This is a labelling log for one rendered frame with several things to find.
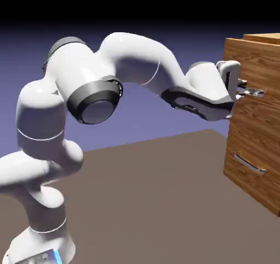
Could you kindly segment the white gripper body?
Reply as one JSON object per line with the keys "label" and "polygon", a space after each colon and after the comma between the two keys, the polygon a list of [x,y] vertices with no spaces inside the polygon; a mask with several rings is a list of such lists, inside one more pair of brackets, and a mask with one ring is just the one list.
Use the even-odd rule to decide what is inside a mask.
{"label": "white gripper body", "polygon": [[216,67],[221,75],[225,87],[233,101],[236,100],[238,79],[241,72],[241,64],[238,61],[219,61]]}

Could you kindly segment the shiny curved metal handle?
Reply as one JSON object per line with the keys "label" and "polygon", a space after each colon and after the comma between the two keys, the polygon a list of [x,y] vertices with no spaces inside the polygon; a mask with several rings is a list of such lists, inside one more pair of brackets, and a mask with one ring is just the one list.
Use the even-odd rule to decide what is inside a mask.
{"label": "shiny curved metal handle", "polygon": [[237,91],[236,97],[241,96],[254,96],[254,97],[261,97],[265,94],[264,89],[251,89],[251,88],[246,88],[243,91]]}

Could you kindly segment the light wood cabinet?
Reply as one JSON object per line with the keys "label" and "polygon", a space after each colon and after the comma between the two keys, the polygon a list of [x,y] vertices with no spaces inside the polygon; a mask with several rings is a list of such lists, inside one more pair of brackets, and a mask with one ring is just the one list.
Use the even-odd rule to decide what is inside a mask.
{"label": "light wood cabinet", "polygon": [[280,217],[280,33],[227,38],[224,59],[241,64],[250,92],[230,119],[224,175]]}

